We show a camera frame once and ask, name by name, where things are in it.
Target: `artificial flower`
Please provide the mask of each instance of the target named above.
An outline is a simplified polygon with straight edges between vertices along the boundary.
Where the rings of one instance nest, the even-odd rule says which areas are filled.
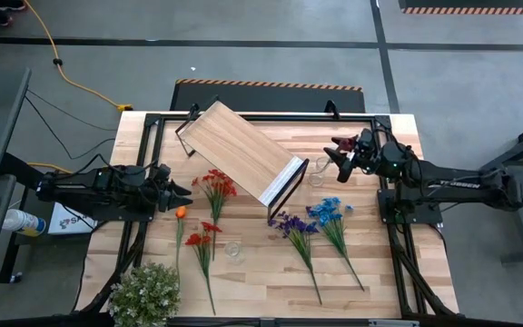
[[[307,206],[306,212],[310,218],[319,220],[326,238],[344,258],[346,263],[349,265],[354,278],[359,283],[360,288],[364,291],[359,276],[354,272],[354,268],[352,268],[352,264],[350,264],[348,251],[346,250],[346,243],[344,242],[345,227],[342,214],[340,213],[340,199],[338,197],[322,199],[321,204],[314,205],[313,207]]]
[[[179,276],[179,287],[181,287],[181,273],[179,270],[179,251],[181,250],[181,242],[183,241],[183,233],[184,233],[184,222],[183,218],[187,214],[187,208],[185,206],[181,206],[177,209],[177,211],[174,213],[174,215],[177,217],[177,252],[175,257],[175,264],[177,267],[177,272]]]
[[[203,224],[203,231],[201,234],[193,233],[189,236],[186,245],[192,246],[197,255],[197,260],[199,260],[199,265],[203,275],[205,276],[205,281],[207,282],[207,292],[209,293],[209,301],[211,301],[211,307],[213,314],[215,313],[215,304],[213,303],[213,296],[211,293],[211,284],[209,281],[209,264],[211,262],[211,236],[209,236],[210,230],[205,228],[205,223]]]
[[[306,263],[306,267],[310,270],[312,281],[314,282],[314,288],[316,289],[316,294],[318,294],[318,301],[320,302],[320,305],[322,305],[322,298],[318,291],[318,284],[314,277],[314,270],[311,261],[310,235],[318,232],[316,222],[305,223],[298,216],[290,216],[286,212],[279,213],[277,216],[279,221],[276,219],[270,219],[268,225],[280,230],[283,234],[283,238],[288,238],[296,248],[302,260]]]
[[[229,199],[230,196],[237,195],[235,186],[233,186],[233,181],[225,173],[220,172],[217,169],[211,169],[208,174],[203,176],[201,179],[195,177],[191,183],[192,186],[199,186],[205,195],[209,204],[211,205],[211,217],[213,218],[213,224],[210,224],[212,227],[207,227],[203,225],[204,228],[209,228],[208,232],[213,232],[213,256],[212,259],[215,260],[215,239],[217,237],[217,232],[220,232],[221,229],[217,227],[219,218],[222,215],[222,208]]]

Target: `yellow extension cord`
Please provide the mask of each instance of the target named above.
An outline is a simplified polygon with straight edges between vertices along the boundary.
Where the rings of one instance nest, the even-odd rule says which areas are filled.
[[[35,11],[35,9],[32,7],[32,5],[30,5],[29,1],[27,0],[24,0],[25,4],[29,7],[29,9],[32,11],[32,13],[34,13],[35,15],[35,18],[37,18],[37,20],[40,22],[40,25],[43,27],[44,31],[45,31],[45,34],[47,35],[47,38],[50,40],[50,44],[52,45],[52,49],[54,49],[54,56],[55,56],[55,59],[57,61],[60,61],[60,55],[58,54],[58,50],[57,48],[55,47],[55,43],[54,43],[54,39],[52,38],[52,36],[50,35],[50,31],[48,31],[47,29],[47,26],[45,26],[45,23],[44,21],[42,20],[42,18],[40,18],[40,15],[37,14],[37,12]],[[86,86],[83,86],[83,85],[80,85],[76,82],[73,82],[71,81],[68,77],[65,76],[64,74],[64,71],[62,70],[62,65],[59,64],[59,63],[56,63],[55,66],[58,68],[58,72],[60,72],[60,75],[62,76],[62,78],[70,85],[73,85],[77,88],[80,88],[82,90],[85,90],[86,92],[89,92],[91,94],[94,94],[98,97],[100,97],[101,99],[105,100],[106,102],[108,102],[109,104],[113,105],[114,107],[116,107],[116,109],[118,109],[118,111],[120,112],[123,112],[123,111],[128,111],[128,110],[133,110],[133,105],[132,104],[117,104],[116,102],[112,101],[110,98],[108,98],[107,96],[91,89],[91,88],[88,88]]]
[[[51,163],[27,163],[27,164],[31,165],[32,167],[52,168],[52,169],[55,169],[55,170],[60,171],[62,173],[72,173],[69,170],[66,170],[66,169],[64,169],[62,167],[56,166],[55,164],[51,164]]]
[[[54,50],[54,58],[56,60],[61,60],[60,59],[60,55],[58,54],[58,50],[55,47],[54,39],[52,38],[52,35],[50,35],[50,31],[48,31],[47,26],[45,25],[44,21],[42,20],[40,15],[35,11],[35,9],[32,7],[32,5],[29,3],[28,0],[24,0],[24,2],[29,7],[29,9],[32,11],[32,13],[34,13],[35,18],[37,18],[37,20],[40,22],[40,25],[42,26],[42,28],[45,31],[45,34],[47,35],[47,38],[50,40],[50,44],[52,45],[52,49]],[[58,68],[58,72],[60,72],[60,75],[62,76],[62,78],[68,84],[70,84],[72,86],[75,86],[75,87],[77,87],[79,89],[85,90],[86,92],[89,92],[91,94],[94,94],[94,95],[100,97],[101,99],[105,100],[107,103],[109,103],[109,104],[113,105],[114,107],[116,107],[116,109],[118,109],[118,111],[120,111],[120,112],[133,110],[133,105],[132,104],[117,104],[116,102],[112,101],[110,98],[108,98],[107,96],[101,94],[100,92],[97,92],[97,91],[95,91],[95,90],[93,90],[91,88],[88,88],[86,86],[83,86],[81,84],[73,82],[72,80],[70,80],[68,77],[65,76],[64,71],[62,70],[62,66],[60,64],[55,64],[55,66]],[[51,163],[27,163],[27,164],[29,164],[29,165],[31,165],[33,167],[52,168],[52,169],[55,169],[55,170],[60,171],[62,173],[72,173],[69,170],[66,170],[66,169],[64,169],[62,167],[59,167],[59,166],[57,166],[55,164],[51,164]]]

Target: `blue flower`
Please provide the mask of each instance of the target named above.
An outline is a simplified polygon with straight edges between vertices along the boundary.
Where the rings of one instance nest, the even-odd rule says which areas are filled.
[[[324,226],[332,220],[340,220],[342,219],[342,214],[340,213],[340,198],[324,198],[321,204],[306,207],[306,212],[310,218],[318,218],[320,226]]]

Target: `white bottle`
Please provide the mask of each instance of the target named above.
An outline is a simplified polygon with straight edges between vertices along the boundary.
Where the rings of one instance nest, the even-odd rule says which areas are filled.
[[[36,237],[45,231],[45,220],[21,210],[9,209],[5,214],[2,228],[6,231]]]

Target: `wooden table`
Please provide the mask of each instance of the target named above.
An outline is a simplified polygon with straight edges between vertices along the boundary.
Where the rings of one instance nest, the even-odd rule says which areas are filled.
[[[125,112],[120,122],[111,164],[135,164],[146,113]],[[397,139],[410,144],[422,158],[417,126],[413,115],[390,116]],[[200,155],[187,158],[175,128],[181,122],[165,126],[160,163],[169,165],[172,178],[191,188],[191,180],[211,169]],[[324,146],[332,146],[332,136],[359,134],[365,123],[342,122],[253,122],[261,131],[298,155],[310,158],[309,172],[315,160],[324,156]],[[147,164],[152,153],[154,132],[147,149]],[[266,210],[243,189],[223,208],[218,234],[217,255],[211,265],[212,294],[219,317],[283,318],[399,318],[400,309],[393,275],[389,238],[380,222],[376,191],[379,180],[356,169],[347,183],[336,182],[337,168],[326,172],[324,185],[312,187],[304,181],[283,208],[304,214],[304,206],[319,203],[323,197],[339,196],[343,204],[352,204],[346,214],[345,233],[350,260],[362,283],[361,291],[347,265],[320,234],[312,239],[312,262],[320,287],[320,306],[311,277],[288,240],[267,226]],[[199,230],[200,222],[209,222],[210,208],[204,194],[194,192],[194,204],[186,216],[186,240]],[[144,261],[174,265],[176,219],[174,213],[157,213],[149,224],[144,246]],[[94,233],[85,260],[82,291],[76,309],[83,308],[99,292],[113,272],[123,223],[107,223]],[[445,249],[436,232],[427,225],[413,225],[413,238],[421,274],[440,299],[454,312],[458,310]],[[228,242],[242,245],[244,261],[234,264],[223,252]],[[212,316],[205,280],[192,249],[182,245],[181,275],[183,303],[180,316]],[[411,307],[415,308],[412,282],[406,273]]]

